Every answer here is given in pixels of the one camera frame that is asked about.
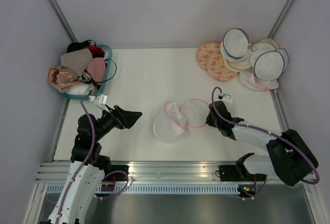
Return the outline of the white mesh bag pink zipper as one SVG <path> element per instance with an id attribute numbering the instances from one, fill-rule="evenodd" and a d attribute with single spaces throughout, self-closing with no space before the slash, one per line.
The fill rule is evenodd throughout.
<path id="1" fill-rule="evenodd" d="M 153 121 L 153 134 L 162 142 L 172 143 L 180 139 L 190 128 L 206 126 L 208 113 L 208 103 L 201 99 L 188 99 L 180 106 L 167 101 Z"/>

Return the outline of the mauve bra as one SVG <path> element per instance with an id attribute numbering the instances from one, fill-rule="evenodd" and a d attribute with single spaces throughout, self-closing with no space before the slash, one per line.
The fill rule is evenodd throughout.
<path id="1" fill-rule="evenodd" d="M 81 49 L 61 56 L 61 66 L 67 67 L 80 76 L 93 60 L 89 49 Z"/>

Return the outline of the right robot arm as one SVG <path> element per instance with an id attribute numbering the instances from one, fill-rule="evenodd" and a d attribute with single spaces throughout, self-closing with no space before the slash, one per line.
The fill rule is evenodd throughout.
<path id="1" fill-rule="evenodd" d="M 265 156 L 250 152 L 235 162 L 234 175 L 240 180 L 247 181 L 257 175 L 262 180 L 266 176 L 278 177 L 288 186 L 299 182 L 319 183 L 319 163 L 295 130 L 275 132 L 251 125 L 242 118 L 232 117 L 223 101 L 209 105 L 206 124 L 217 128 L 224 137 L 267 152 Z"/>

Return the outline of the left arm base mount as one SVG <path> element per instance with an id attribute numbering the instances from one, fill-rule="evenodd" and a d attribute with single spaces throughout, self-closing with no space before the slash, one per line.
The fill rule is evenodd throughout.
<path id="1" fill-rule="evenodd" d="M 105 173 L 103 182 L 124 182 L 129 175 L 128 165 L 112 165 L 110 171 Z"/>

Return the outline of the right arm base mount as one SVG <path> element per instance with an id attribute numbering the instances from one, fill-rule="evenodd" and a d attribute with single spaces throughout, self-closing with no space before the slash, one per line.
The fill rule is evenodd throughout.
<path id="1" fill-rule="evenodd" d="M 220 165 L 219 176 L 221 182 L 243 182 L 250 180 L 250 177 L 236 165 Z"/>

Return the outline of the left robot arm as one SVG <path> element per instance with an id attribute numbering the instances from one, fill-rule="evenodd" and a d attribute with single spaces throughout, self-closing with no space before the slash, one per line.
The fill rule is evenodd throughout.
<path id="1" fill-rule="evenodd" d="M 106 106 L 100 118 L 86 112 L 78 119 L 67 179 L 46 223 L 84 223 L 95 191 L 114 171 L 108 156 L 102 156 L 99 141 L 112 129 L 130 129 L 142 112 Z"/>

